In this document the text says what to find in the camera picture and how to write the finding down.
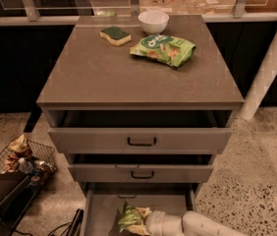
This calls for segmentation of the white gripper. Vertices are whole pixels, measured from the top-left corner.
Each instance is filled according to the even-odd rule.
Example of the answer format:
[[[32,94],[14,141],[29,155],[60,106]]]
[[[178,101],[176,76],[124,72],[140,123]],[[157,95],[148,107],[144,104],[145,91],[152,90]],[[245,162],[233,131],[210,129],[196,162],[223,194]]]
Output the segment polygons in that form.
[[[149,207],[136,207],[136,212],[142,217],[146,218],[144,225],[130,225],[126,229],[131,233],[139,236],[162,236],[163,222],[166,213],[164,211],[153,211]]]

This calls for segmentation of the dark brown robot base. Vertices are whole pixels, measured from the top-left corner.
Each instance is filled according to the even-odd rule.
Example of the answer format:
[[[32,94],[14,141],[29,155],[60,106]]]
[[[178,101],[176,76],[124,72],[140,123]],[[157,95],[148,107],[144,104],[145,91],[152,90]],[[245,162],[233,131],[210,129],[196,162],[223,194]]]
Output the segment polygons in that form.
[[[11,236],[25,215],[35,194],[29,183],[23,172],[0,174],[0,236]]]

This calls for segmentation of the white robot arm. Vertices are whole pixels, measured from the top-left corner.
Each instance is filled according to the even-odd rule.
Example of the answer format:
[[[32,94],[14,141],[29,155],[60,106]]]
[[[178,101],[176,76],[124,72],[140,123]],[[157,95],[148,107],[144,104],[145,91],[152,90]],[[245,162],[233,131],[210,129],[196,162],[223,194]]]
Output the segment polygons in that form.
[[[248,236],[277,236],[277,107],[261,100],[277,78],[277,33],[233,123],[234,135],[214,162],[197,211]]]

